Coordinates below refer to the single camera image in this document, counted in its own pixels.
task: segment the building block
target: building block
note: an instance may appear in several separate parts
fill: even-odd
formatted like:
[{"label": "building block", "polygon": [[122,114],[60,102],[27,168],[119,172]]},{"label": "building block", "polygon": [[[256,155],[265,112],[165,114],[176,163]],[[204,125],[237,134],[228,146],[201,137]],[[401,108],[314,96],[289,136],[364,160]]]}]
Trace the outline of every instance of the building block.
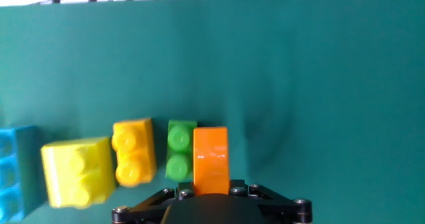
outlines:
[{"label": "building block", "polygon": [[157,164],[150,118],[115,123],[112,147],[117,152],[118,183],[135,187],[153,179]]},{"label": "building block", "polygon": [[46,200],[36,126],[0,129],[0,223],[21,221]]},{"label": "building block", "polygon": [[228,194],[227,128],[195,128],[193,130],[193,186],[195,195]]},{"label": "building block", "polygon": [[183,181],[192,174],[193,130],[197,126],[196,121],[169,121],[165,177]]},{"label": "building block", "polygon": [[84,209],[115,190],[110,139],[53,142],[41,148],[50,206]]}]

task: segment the blue toy brick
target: blue toy brick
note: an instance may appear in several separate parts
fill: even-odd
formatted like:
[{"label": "blue toy brick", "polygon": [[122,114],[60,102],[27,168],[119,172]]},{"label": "blue toy brick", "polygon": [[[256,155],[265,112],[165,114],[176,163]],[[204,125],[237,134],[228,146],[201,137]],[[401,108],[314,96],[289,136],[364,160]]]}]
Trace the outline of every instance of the blue toy brick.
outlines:
[{"label": "blue toy brick", "polygon": [[21,221],[46,201],[42,145],[35,126],[0,129],[0,223]]}]

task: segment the screw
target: screw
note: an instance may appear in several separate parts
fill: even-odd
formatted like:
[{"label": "screw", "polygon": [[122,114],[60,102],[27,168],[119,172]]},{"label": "screw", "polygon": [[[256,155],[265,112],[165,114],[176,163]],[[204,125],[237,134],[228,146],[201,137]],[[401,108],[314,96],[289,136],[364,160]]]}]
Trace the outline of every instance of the screw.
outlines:
[{"label": "screw", "polygon": [[118,213],[123,213],[123,212],[126,212],[128,210],[130,210],[130,208],[128,206],[119,206],[119,207],[114,209],[114,211],[118,212]]},{"label": "screw", "polygon": [[169,193],[170,191],[173,191],[173,189],[167,187],[167,188],[162,189],[162,191],[165,192],[165,193]]},{"label": "screw", "polygon": [[187,197],[188,195],[192,194],[193,192],[189,189],[183,189],[179,192],[179,195],[182,197]]},{"label": "screw", "polygon": [[245,187],[232,187],[232,188],[230,188],[230,192],[233,193],[233,194],[241,193],[245,190],[246,190]]},{"label": "screw", "polygon": [[309,202],[310,200],[308,200],[307,198],[297,198],[294,201],[298,204],[304,204],[306,202]]}]

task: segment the green toy brick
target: green toy brick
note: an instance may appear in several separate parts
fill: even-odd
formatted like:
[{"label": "green toy brick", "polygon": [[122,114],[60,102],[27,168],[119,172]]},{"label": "green toy brick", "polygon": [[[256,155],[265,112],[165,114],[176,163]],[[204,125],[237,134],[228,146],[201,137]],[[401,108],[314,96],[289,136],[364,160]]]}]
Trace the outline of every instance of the green toy brick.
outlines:
[{"label": "green toy brick", "polygon": [[193,130],[197,126],[196,121],[169,121],[165,177],[183,181],[192,174]]}]

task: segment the green backdrop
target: green backdrop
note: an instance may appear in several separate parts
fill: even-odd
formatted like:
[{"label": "green backdrop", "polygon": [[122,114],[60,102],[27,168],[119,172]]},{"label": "green backdrop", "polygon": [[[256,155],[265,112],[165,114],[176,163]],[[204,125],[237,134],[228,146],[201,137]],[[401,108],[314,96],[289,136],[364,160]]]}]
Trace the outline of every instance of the green backdrop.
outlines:
[{"label": "green backdrop", "polygon": [[0,9],[1,124],[53,140],[154,120],[159,170],[87,210],[110,223],[164,179],[167,121],[227,126],[231,178],[313,201],[316,223],[425,219],[425,0],[161,0]]}]

